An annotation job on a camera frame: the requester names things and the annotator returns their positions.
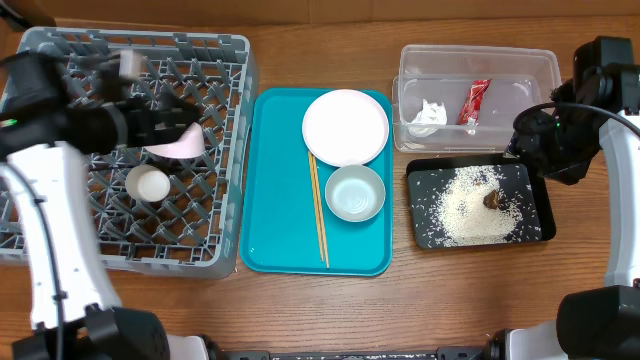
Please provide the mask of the grey-green bowl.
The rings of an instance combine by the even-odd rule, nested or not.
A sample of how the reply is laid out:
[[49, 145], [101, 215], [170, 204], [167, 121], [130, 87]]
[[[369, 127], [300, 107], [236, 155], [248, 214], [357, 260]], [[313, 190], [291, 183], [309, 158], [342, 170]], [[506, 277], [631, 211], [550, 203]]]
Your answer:
[[328, 208], [347, 222], [365, 222], [375, 217], [386, 200], [386, 187], [381, 177], [363, 165], [338, 168], [325, 185]]

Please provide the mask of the red snack wrapper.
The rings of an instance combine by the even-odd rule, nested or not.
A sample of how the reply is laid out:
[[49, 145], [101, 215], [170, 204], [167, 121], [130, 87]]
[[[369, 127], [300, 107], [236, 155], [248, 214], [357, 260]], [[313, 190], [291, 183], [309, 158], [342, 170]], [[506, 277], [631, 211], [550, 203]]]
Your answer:
[[474, 135], [478, 124], [479, 112], [484, 96], [491, 85], [491, 79], [475, 80], [469, 89], [467, 97], [462, 105], [457, 124], [466, 126], [466, 133]]

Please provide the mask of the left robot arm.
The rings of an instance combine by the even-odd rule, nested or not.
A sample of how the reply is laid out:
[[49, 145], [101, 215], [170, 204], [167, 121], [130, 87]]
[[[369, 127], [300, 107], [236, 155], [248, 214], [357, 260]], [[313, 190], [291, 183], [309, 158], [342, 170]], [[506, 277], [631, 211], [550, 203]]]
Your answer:
[[16, 359], [205, 359], [200, 336], [168, 334], [150, 312], [124, 308], [100, 259], [87, 192], [89, 154], [182, 140], [200, 117], [167, 95], [153, 110], [127, 89], [141, 57], [83, 56], [98, 76], [98, 105], [76, 106], [65, 61], [35, 51], [5, 58], [1, 167], [17, 207], [32, 283], [32, 334]]

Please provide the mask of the white tissue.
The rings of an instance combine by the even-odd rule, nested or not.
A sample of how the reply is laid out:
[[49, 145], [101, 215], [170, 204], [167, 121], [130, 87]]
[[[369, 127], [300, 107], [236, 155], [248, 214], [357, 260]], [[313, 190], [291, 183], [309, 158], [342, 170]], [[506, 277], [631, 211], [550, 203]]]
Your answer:
[[422, 109], [408, 125], [413, 137], [423, 138], [436, 132], [439, 126], [447, 124], [447, 112], [443, 103], [422, 100]]

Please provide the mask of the pink shallow bowl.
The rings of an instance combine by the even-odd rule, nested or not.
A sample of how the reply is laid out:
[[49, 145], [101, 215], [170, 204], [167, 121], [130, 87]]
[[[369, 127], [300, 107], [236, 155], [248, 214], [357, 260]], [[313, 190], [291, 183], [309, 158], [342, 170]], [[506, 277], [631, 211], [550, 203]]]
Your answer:
[[151, 154], [171, 159], [192, 159], [205, 152], [202, 127], [191, 124], [181, 137], [173, 143], [145, 147]]

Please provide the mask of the brown meat piece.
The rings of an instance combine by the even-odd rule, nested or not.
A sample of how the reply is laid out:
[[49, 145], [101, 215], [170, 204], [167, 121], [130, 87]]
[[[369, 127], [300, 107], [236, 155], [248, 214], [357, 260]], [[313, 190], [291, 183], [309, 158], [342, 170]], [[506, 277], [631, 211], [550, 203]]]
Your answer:
[[486, 208], [496, 210], [500, 206], [500, 193], [498, 190], [492, 190], [484, 199], [483, 204]]

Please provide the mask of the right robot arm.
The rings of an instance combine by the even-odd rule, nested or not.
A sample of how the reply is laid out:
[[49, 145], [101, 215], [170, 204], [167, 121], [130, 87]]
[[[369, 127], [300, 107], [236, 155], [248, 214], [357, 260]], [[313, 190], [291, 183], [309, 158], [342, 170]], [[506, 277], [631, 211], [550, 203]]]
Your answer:
[[506, 149], [533, 174], [574, 185], [605, 156], [611, 241], [605, 285], [573, 293], [557, 316], [503, 330], [486, 359], [636, 359], [639, 356], [639, 66], [628, 38], [598, 36], [573, 55], [572, 78], [548, 103], [518, 114]]

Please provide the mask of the white small cup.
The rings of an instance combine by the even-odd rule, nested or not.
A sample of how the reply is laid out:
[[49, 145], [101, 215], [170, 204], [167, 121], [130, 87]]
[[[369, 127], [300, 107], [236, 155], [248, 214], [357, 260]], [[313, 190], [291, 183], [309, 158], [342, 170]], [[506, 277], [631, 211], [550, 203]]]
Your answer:
[[132, 168], [126, 176], [125, 189], [128, 195], [140, 201], [157, 202], [170, 192], [169, 177], [151, 165]]

